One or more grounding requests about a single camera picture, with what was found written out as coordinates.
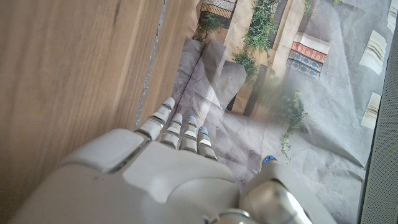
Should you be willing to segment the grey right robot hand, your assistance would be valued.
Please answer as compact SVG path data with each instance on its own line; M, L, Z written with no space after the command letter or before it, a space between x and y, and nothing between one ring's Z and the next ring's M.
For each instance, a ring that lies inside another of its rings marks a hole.
M276 157L242 189L206 128L167 98L136 130L113 129L59 163L12 223L333 223Z

